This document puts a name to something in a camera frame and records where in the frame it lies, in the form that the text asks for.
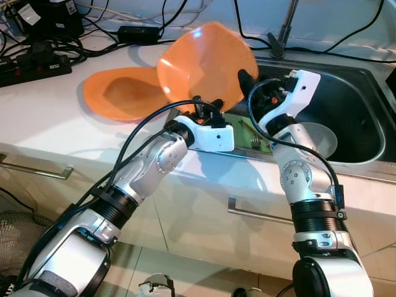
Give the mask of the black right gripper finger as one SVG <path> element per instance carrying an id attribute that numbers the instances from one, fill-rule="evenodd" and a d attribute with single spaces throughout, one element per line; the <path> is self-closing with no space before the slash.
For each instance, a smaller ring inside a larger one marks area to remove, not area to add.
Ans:
<path id="1" fill-rule="evenodd" d="M 243 97 L 247 98 L 250 97 L 250 93 L 254 94 L 254 87 L 258 83 L 258 79 L 252 76 L 247 70 L 241 69 L 238 71 L 238 82 Z"/>

